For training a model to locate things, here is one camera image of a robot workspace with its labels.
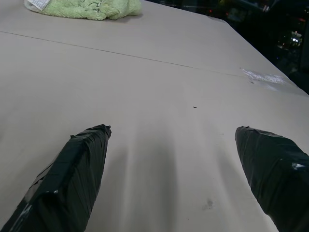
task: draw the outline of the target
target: white label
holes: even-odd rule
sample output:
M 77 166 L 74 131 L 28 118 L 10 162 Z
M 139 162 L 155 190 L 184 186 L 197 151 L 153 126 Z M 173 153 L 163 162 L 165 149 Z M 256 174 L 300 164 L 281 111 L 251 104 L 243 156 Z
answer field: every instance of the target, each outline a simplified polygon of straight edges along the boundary
M 49 0 L 28 0 L 32 5 L 34 5 L 39 10 L 43 10 L 47 6 Z

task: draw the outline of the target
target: beige tabletop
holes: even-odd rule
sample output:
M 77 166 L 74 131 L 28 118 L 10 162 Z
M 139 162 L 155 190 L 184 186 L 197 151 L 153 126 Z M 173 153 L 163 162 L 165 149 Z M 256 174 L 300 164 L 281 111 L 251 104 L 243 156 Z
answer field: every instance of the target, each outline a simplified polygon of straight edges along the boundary
M 118 21 L 0 2 L 0 227 L 71 134 L 112 126 L 87 232 L 276 232 L 250 191 L 236 128 L 309 151 L 309 98 L 227 23 L 142 2 Z

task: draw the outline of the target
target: stain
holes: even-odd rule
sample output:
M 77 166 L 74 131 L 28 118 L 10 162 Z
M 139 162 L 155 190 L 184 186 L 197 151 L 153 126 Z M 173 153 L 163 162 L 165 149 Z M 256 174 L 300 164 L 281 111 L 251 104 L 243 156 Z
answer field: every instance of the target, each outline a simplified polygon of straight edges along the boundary
M 213 209 L 213 201 L 211 199 L 208 199 L 207 204 L 202 206 L 202 211 L 205 211 L 207 209 Z

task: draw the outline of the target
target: black electrical tape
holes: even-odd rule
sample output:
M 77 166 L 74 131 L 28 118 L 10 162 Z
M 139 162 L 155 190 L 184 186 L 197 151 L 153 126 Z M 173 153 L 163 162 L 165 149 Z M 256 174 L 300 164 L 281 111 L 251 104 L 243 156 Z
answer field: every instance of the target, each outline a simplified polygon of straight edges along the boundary
M 1 232 L 83 232 L 100 189 L 111 129 L 89 128 L 42 171 Z
M 292 140 L 239 127 L 235 140 L 252 193 L 280 232 L 309 231 L 309 156 Z

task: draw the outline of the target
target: green towel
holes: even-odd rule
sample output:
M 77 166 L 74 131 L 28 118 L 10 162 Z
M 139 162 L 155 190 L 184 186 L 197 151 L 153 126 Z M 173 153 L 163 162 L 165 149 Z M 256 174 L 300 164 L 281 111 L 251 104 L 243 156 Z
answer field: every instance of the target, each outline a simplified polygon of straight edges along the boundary
M 42 11 L 27 0 L 24 0 L 24 5 L 43 15 L 91 20 L 116 20 L 141 13 L 140 0 L 50 0 Z

